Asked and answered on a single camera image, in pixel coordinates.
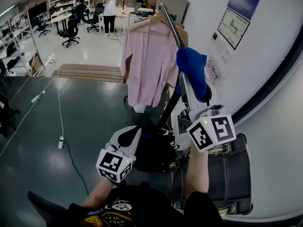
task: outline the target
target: black screen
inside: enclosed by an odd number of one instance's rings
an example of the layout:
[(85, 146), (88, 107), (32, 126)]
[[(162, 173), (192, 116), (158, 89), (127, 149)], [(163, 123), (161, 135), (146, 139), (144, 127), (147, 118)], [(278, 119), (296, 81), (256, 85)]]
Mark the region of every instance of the black screen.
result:
[(33, 8), (28, 10), (28, 14), (30, 18), (36, 17), (42, 13), (45, 13), (47, 11), (46, 2), (40, 3), (37, 6), (34, 6)]

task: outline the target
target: white t-shirt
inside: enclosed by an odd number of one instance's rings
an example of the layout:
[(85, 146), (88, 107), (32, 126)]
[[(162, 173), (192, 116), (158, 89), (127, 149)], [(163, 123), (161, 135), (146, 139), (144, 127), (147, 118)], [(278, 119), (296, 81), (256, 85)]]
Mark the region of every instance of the white t-shirt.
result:
[(104, 16), (116, 15), (116, 0), (106, 0), (104, 4)]

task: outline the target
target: forearm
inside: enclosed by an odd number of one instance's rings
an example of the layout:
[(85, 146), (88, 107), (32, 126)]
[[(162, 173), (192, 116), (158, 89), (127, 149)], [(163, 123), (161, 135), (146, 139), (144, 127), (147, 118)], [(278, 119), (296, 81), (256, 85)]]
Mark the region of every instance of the forearm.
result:
[(208, 187), (208, 151), (199, 153), (192, 143), (186, 176), (186, 198), (194, 192), (207, 193)]
[(108, 179), (102, 179), (101, 182), (85, 199), (83, 206), (86, 208), (98, 209), (105, 205), (105, 202), (113, 188), (113, 184)]

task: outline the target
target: black and white square pattern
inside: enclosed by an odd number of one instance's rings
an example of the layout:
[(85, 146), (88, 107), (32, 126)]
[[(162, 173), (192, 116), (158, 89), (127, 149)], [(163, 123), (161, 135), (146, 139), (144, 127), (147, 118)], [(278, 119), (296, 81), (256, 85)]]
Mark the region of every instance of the black and white square pattern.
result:
[(122, 157), (107, 152), (101, 161), (100, 167), (117, 172), (121, 165), (122, 159)]
[(189, 130), (189, 134), (200, 150), (213, 143), (200, 122)]
[(99, 171), (100, 171), (101, 176), (106, 177), (109, 180), (112, 180), (112, 181), (115, 181), (115, 182), (117, 181), (117, 176), (115, 174), (106, 172), (106, 171), (104, 171), (102, 169), (99, 169)]
[(132, 163), (130, 163), (130, 164), (123, 170), (123, 172), (121, 172), (121, 174), (120, 174), (120, 179), (121, 179), (121, 180), (126, 176), (127, 173), (129, 173), (129, 172), (131, 171), (131, 165), (132, 165)]
[(214, 118), (212, 119), (212, 123), (219, 142), (233, 138), (232, 129), (227, 117)]

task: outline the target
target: pink shirt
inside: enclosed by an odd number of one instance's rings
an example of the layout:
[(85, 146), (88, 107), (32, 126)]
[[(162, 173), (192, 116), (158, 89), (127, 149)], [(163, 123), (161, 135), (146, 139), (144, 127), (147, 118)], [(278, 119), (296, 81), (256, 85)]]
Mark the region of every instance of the pink shirt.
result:
[[(160, 101), (166, 83), (175, 86), (178, 77), (176, 65), (177, 44), (170, 28), (162, 23), (148, 25), (150, 19), (132, 24), (127, 31), (121, 61), (121, 73), (126, 73), (126, 59), (132, 56), (128, 76), (128, 103), (136, 105), (152, 105), (156, 107)], [(140, 32), (131, 30), (137, 26)], [(167, 35), (147, 33), (159, 32)]]

